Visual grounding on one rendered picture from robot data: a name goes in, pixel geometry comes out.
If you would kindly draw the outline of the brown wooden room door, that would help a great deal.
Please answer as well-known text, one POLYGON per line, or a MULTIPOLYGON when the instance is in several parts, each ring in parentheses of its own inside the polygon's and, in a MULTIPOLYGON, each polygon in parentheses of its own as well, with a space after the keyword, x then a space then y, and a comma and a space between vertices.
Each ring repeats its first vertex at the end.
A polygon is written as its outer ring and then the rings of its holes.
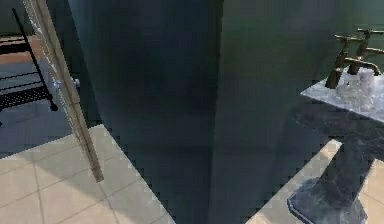
POLYGON ((52 78, 54 81, 60 82, 59 96, 73 134, 88 159, 95 180, 103 181, 103 172, 82 112, 80 97, 72 81, 47 2, 46 0, 22 1, 37 39, 43 48, 44 56, 52 68, 52 78))

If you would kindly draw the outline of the brass tap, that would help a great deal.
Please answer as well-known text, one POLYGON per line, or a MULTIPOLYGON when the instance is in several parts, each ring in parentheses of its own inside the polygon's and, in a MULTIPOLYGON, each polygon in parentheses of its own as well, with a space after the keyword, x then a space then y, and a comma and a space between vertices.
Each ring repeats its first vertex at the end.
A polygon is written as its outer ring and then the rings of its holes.
MULTIPOLYGON (((358 28, 357 32, 361 32, 364 34, 364 40, 359 44, 357 51, 356 51, 356 56, 357 56, 358 60, 362 61, 368 53, 375 53, 375 54, 384 55, 384 50, 376 49, 376 48, 370 48, 368 46, 369 38, 371 37, 372 34, 383 35, 384 31, 358 28)), ((351 75, 356 75, 358 73, 359 69, 360 69, 360 65, 357 62, 353 62, 349 66, 348 73, 351 75)))
POLYGON ((340 35, 336 35, 336 38, 343 44, 343 47, 340 50, 339 54, 337 55, 337 57, 335 59, 335 63, 333 65, 332 69, 330 70, 329 76, 326 80, 325 86, 327 88, 335 89, 337 87, 346 64, 351 65, 351 64, 355 63, 357 65, 364 67, 364 68, 372 69, 374 71, 375 75, 381 74, 381 71, 377 65, 370 63, 370 62, 365 62, 362 59, 353 59, 353 58, 347 57, 349 43, 350 42, 362 43, 363 42, 362 38, 356 38, 356 37, 351 37, 351 36, 340 36, 340 35))

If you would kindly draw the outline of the clear glass tumbler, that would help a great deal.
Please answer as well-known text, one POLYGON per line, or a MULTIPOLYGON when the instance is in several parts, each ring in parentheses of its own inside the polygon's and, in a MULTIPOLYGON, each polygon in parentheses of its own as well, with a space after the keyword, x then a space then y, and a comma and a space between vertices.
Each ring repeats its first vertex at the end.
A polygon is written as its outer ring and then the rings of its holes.
POLYGON ((336 93, 353 107, 369 108, 373 105, 374 71, 360 68, 356 75, 343 72, 336 93))

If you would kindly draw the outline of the grey marble pedestal sink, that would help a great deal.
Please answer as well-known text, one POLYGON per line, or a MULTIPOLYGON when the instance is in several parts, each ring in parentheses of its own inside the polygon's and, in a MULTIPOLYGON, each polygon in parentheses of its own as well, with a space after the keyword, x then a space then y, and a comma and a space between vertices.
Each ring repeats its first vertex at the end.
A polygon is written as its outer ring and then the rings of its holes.
POLYGON ((296 121, 341 143, 322 175, 287 199, 304 224, 365 224, 358 195, 373 161, 384 159, 384 75, 375 76, 372 98, 369 108, 353 107, 323 81, 300 93, 296 121))

